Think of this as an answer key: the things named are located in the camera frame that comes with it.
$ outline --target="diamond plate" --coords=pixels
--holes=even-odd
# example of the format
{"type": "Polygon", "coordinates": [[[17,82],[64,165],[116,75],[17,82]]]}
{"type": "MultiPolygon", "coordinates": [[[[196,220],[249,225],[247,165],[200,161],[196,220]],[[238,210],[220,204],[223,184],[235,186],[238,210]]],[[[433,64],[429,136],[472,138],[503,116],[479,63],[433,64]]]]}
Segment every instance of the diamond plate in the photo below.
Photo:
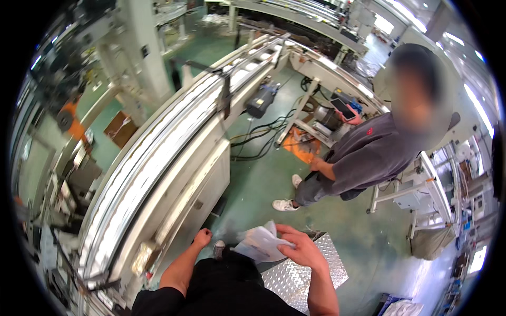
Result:
{"type": "MultiPolygon", "coordinates": [[[[334,288],[338,288],[348,279],[345,267],[328,233],[315,241],[330,268],[330,278],[334,288]]],[[[309,283],[311,269],[300,266],[290,259],[262,273],[265,288],[276,293],[291,307],[305,312],[308,309],[309,283]]]]}

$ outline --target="green floor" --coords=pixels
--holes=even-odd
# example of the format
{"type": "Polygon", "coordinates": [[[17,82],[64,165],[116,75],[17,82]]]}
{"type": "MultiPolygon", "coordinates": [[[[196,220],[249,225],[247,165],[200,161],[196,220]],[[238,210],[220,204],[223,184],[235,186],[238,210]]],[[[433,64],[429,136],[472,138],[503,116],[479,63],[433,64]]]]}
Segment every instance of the green floor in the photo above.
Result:
{"type": "MultiPolygon", "coordinates": [[[[195,36],[177,52],[177,56],[210,65],[233,50],[234,38],[216,37],[213,32],[198,29],[195,25],[198,19],[199,15],[187,17],[186,29],[195,36]]],[[[197,74],[199,71],[193,69],[192,72],[197,74]]],[[[275,80],[283,83],[292,75],[293,71],[285,69],[275,80]]],[[[252,125],[265,124],[285,115],[297,97],[303,94],[301,78],[299,74],[291,77],[266,115],[252,125]]],[[[100,89],[85,92],[79,103],[78,116],[82,116],[100,97],[105,85],[100,89]]],[[[103,130],[120,109],[121,105],[114,100],[92,125],[96,139],[92,155],[104,172],[119,148],[103,134],[103,130]]],[[[242,115],[228,130],[228,137],[246,133],[248,125],[247,116],[242,115]]],[[[248,143],[241,155],[257,154],[268,138],[248,143]]],[[[341,315],[371,315],[383,292],[413,297],[415,302],[425,304],[421,315],[431,315],[447,285],[454,246],[449,245],[440,258],[432,262],[411,257],[405,239],[411,221],[410,213],[394,203],[383,202],[376,213],[367,215],[365,210],[369,207],[372,189],[348,202],[327,197],[298,211],[274,210],[271,206],[273,200],[293,196],[291,175],[298,173],[304,177],[308,172],[305,163],[283,148],[272,148],[269,154],[257,161],[232,162],[230,185],[224,194],[228,199],[226,208],[220,218],[207,222],[214,233],[214,240],[233,242],[237,232],[263,225],[272,219],[300,230],[309,227],[327,231],[349,276],[337,289],[341,315]]],[[[206,248],[202,257],[209,256],[211,251],[211,248],[206,248]]]]}

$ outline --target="gray pants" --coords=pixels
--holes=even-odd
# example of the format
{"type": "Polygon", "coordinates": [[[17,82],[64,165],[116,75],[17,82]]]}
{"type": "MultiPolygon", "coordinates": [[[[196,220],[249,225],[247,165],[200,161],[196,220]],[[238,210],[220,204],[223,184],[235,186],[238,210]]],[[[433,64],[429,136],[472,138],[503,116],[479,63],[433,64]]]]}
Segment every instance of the gray pants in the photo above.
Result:
{"type": "Polygon", "coordinates": [[[302,181],[297,187],[294,200],[301,206],[309,206],[327,195],[316,177],[314,175],[307,181],[302,181]]]}

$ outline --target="white bag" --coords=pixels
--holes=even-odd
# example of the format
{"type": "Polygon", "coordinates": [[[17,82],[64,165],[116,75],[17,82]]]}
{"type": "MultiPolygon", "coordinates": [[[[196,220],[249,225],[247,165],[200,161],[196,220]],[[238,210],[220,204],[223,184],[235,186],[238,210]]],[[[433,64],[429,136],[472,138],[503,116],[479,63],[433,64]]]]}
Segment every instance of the white bag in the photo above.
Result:
{"type": "Polygon", "coordinates": [[[383,316],[416,316],[420,314],[423,307],[423,304],[412,303],[407,299],[403,299],[390,304],[383,316]]]}
{"type": "Polygon", "coordinates": [[[238,234],[240,243],[232,250],[260,262],[275,262],[285,259],[286,256],[279,252],[278,245],[287,245],[295,248],[295,245],[284,239],[276,237],[274,221],[267,222],[264,226],[258,226],[246,232],[238,234]]]}

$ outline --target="gray t-shirt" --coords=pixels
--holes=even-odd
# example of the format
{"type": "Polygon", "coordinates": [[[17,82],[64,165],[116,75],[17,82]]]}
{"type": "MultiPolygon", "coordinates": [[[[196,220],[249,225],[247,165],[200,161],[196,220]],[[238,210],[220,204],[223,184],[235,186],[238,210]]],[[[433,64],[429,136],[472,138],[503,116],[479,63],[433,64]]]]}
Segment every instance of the gray t-shirt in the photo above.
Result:
{"type": "Polygon", "coordinates": [[[374,117],[354,127],[334,144],[335,181],[319,179],[329,195],[366,189],[399,175],[419,154],[419,137],[399,134],[392,113],[374,117]]]}

